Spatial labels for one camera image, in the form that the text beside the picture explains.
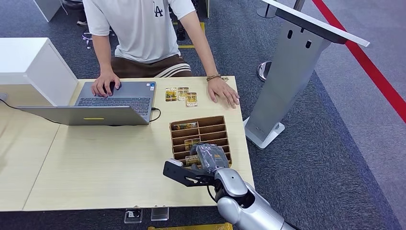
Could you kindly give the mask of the person's left hand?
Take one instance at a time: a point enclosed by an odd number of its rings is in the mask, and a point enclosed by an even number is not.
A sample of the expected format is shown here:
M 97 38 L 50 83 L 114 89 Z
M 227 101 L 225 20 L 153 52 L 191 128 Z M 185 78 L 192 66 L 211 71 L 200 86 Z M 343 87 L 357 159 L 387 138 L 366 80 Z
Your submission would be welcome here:
M 221 77 L 215 77 L 207 81 L 207 90 L 211 100 L 217 103 L 217 97 L 224 99 L 232 108 L 239 105 L 239 95 Z

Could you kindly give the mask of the person's right hand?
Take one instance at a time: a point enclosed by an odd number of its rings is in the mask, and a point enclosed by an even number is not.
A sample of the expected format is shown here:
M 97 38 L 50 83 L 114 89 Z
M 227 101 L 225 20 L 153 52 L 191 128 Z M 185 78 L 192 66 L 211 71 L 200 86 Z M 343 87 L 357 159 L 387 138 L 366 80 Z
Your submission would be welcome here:
M 102 70 L 91 86 L 93 96 L 108 97 L 121 87 L 119 77 L 112 70 Z

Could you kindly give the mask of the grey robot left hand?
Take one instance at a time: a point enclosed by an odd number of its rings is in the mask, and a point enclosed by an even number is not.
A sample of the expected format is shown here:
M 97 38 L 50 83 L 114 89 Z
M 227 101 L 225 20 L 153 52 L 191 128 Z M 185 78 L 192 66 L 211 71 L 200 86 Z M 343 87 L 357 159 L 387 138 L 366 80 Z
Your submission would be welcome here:
M 198 155 L 202 169 L 213 173 L 218 168 L 229 168 L 229 162 L 222 147 L 216 144 L 194 144 L 190 153 Z

